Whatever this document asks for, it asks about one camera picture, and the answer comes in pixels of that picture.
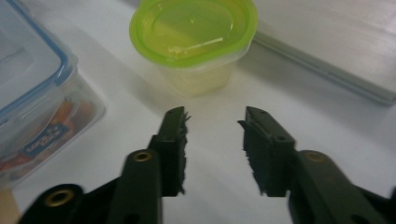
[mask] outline round green lid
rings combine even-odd
[[[245,48],[256,27],[250,0],[143,0],[129,34],[147,59],[189,67]]]

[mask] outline rectangular container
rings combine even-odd
[[[0,189],[13,187],[104,112],[77,60],[0,0]]]

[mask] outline blue label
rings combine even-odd
[[[62,125],[62,123],[50,125],[35,140],[25,146],[21,153],[29,157],[35,157],[62,137],[68,130],[69,129]]]

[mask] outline container lid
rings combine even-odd
[[[250,0],[144,0],[129,32],[149,60],[189,67],[243,49],[256,26]]]
[[[0,0],[0,118],[70,76],[65,53],[12,0]]]

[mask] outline round container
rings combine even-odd
[[[176,90],[198,95],[227,83],[256,27],[250,0],[144,0],[129,32]]]

